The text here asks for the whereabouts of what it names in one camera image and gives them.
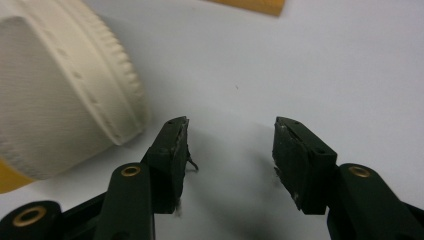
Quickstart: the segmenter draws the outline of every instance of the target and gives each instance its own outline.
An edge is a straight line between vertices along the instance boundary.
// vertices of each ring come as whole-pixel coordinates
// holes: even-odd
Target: white table surface
[[[152,122],[125,146],[0,195],[0,217],[104,192],[116,167],[139,161],[183,115],[200,172],[186,175],[181,216],[156,215],[158,240],[329,239],[325,216],[298,212],[274,173],[277,115],[424,208],[423,1],[287,0],[278,18],[201,0],[87,3],[132,57]]]

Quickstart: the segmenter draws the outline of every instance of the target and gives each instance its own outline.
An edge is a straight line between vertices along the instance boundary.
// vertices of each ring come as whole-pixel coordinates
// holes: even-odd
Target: yellow object
[[[283,9],[284,0],[210,0],[234,7],[279,16]]]
[[[0,159],[0,193],[10,192],[33,181],[34,180],[13,170]]]

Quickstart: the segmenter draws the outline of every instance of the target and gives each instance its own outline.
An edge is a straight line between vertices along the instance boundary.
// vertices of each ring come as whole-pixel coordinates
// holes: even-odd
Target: white surface
[[[287,0],[279,18],[200,0],[89,0],[145,82],[153,121],[131,143],[66,174],[0,196],[0,216],[30,201],[64,210],[106,190],[162,124],[190,118],[201,170],[182,216],[156,215],[158,240],[329,239],[324,216],[296,210],[273,170],[277,115],[369,166],[424,208],[424,2]]]

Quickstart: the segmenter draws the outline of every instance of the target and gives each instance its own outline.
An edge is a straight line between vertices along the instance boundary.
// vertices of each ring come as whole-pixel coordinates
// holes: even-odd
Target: orange object
[[[244,8],[256,12],[279,16],[283,9],[284,0],[210,0],[233,7]]]
[[[0,159],[0,193],[15,190],[33,181],[34,180],[25,177],[11,167],[7,166],[6,163]]]

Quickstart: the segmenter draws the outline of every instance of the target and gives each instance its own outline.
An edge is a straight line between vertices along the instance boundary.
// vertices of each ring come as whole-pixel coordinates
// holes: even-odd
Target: black plastic part
[[[150,173],[145,163],[117,168],[109,184],[94,240],[154,239]]]
[[[272,156],[297,208],[305,214],[325,214],[337,153],[302,123],[277,117]]]
[[[421,227],[424,228],[424,211],[408,203],[404,203],[408,210],[412,213],[415,219],[421,224]]]
[[[91,240],[106,193],[63,213],[64,240]]]
[[[344,164],[333,182],[328,218],[333,240],[424,239],[420,223],[372,169]]]
[[[155,213],[173,213],[179,205],[185,168],[190,160],[188,123],[186,117],[166,122],[142,160],[150,166]]]
[[[52,201],[32,202],[0,222],[1,240],[57,240],[62,237],[62,212]]]

